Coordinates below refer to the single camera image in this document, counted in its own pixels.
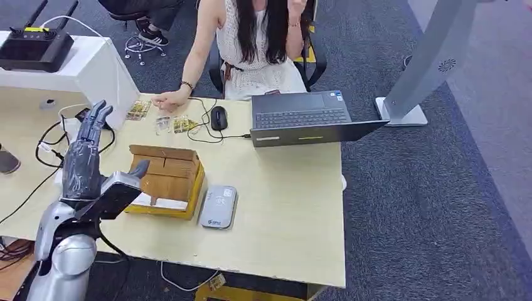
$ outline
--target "long black hair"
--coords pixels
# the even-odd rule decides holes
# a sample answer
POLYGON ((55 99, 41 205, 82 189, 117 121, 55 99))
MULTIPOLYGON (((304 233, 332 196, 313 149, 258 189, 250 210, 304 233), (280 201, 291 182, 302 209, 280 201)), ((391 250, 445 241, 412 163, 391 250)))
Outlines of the long black hair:
MULTIPOLYGON (((257 55, 257 15, 252 0, 235 0, 237 4, 238 42, 242 49, 241 62, 249 63, 257 55)), ((270 64, 286 60, 286 37, 288 35, 287 0, 267 0, 266 15, 267 49, 266 60, 270 64)), ((305 40, 309 34, 309 18, 301 16, 301 31, 305 40)))

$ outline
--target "white cable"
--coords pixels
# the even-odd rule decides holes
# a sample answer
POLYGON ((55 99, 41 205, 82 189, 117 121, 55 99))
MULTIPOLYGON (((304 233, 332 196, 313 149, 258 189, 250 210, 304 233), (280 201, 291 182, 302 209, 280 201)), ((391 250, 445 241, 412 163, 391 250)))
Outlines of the white cable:
POLYGON ((95 31, 94 29, 92 29, 89 25, 81 22, 80 20, 76 19, 76 18, 73 18, 73 17, 70 17, 70 16, 57 16, 57 17, 53 17, 47 21, 45 21, 41 26, 40 28, 44 28, 46 26, 46 24, 52 22, 52 21, 55 21, 57 19, 61 19, 61 18, 67 18, 67 19, 70 19, 70 20, 74 20, 78 23, 80 23, 81 25, 83 25, 85 28, 87 28, 88 30, 92 31, 93 33, 95 33, 97 36, 101 37, 104 42, 109 46, 109 51, 111 52, 111 56, 115 58, 115 66, 116 66, 116 85, 117 85, 117 94, 116 94, 116 99, 117 99, 117 110, 119 109, 118 107, 120 106, 120 81, 119 81, 119 68, 120 68, 120 62, 118 61, 118 57, 115 55, 114 51, 113 51, 113 45, 111 44, 110 42, 110 39, 106 39, 104 38, 104 36, 102 36, 101 34, 99 34, 97 31, 95 31))
POLYGON ((66 109, 68 109, 68 108, 75 108, 75 107, 81 107, 81 106, 86 107, 87 104, 86 104, 86 103, 78 103, 77 105, 69 105, 69 106, 64 107, 64 108, 62 108, 61 110, 59 110, 59 112, 57 112, 57 115, 59 116, 59 121, 62 119, 62 117, 61 117, 61 115, 62 115, 61 112, 62 112, 62 111, 66 110, 66 109))
POLYGON ((168 280, 165 276, 164 276, 164 273, 162 272, 162 264, 163 264, 163 261, 161 261, 161 277, 162 279, 164 279, 166 282, 170 283, 171 285, 177 287, 178 289, 180 290, 183 290, 185 292, 192 292, 194 290, 197 290, 200 286, 206 284, 207 282, 211 281, 212 278, 214 278, 216 276, 216 274, 218 274, 218 271, 216 271, 211 277, 209 277, 209 279, 205 280, 202 284, 198 285, 197 287, 193 287, 193 288, 183 288, 183 287, 180 287, 179 285, 173 283, 172 281, 168 280))
POLYGON ((119 259, 119 260, 116 260, 116 261, 105 261, 105 260, 96 260, 94 263, 107 263, 109 265, 113 265, 115 263, 120 263, 124 261, 123 259, 119 259))

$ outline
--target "white power bank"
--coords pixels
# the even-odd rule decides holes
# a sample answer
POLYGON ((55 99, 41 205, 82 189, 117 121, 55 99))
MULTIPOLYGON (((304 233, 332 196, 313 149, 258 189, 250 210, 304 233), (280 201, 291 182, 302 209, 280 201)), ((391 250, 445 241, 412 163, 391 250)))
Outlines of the white power bank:
POLYGON ((207 228, 229 228, 236 201, 237 190, 233 186, 210 186, 205 194, 199 222, 207 228))

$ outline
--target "wooden box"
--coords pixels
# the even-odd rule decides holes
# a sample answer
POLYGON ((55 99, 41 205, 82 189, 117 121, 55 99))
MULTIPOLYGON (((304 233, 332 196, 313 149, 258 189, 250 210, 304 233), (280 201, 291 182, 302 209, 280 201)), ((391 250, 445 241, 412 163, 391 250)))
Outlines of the wooden box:
POLYGON ((146 145, 130 145, 131 169, 141 160, 150 160, 142 178, 141 194, 124 211, 192 219, 200 197, 205 171, 197 153, 146 145))

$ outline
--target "laptop keyboard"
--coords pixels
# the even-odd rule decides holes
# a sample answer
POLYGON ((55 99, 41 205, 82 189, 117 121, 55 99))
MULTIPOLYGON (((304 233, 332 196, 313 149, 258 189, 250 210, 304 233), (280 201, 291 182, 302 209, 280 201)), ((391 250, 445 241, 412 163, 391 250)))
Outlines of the laptop keyboard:
POLYGON ((276 127, 297 127, 300 125, 341 124, 348 118, 343 109, 312 110, 279 113, 260 113, 255 115, 258 129, 276 127))

